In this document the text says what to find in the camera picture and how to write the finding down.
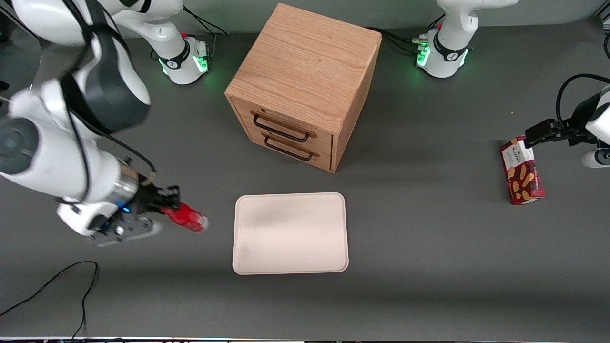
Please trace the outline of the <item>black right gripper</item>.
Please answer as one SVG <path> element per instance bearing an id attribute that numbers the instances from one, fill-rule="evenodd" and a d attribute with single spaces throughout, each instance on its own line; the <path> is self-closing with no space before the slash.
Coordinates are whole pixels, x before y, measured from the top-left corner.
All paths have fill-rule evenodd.
<path id="1" fill-rule="evenodd" d="M 135 217 L 140 218 L 147 213 L 176 212 L 181 208 L 181 191 L 178 185 L 170 185 L 166 189 L 154 184 L 139 184 L 135 194 Z"/>

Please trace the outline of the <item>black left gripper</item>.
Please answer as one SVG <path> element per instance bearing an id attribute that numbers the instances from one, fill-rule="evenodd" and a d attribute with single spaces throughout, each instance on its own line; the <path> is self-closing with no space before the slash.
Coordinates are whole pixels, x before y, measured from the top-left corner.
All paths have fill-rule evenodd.
<path id="1" fill-rule="evenodd" d="M 558 93 L 556 100 L 556 120 L 546 119 L 525 130 L 524 146 L 531 149 L 547 142 L 567 140 L 570 146 L 580 143 L 601 146 L 602 143 L 585 126 L 592 119 L 601 98 L 600 92 L 584 100 L 575 107 L 569 119 L 562 119 L 560 114 L 563 91 Z"/>

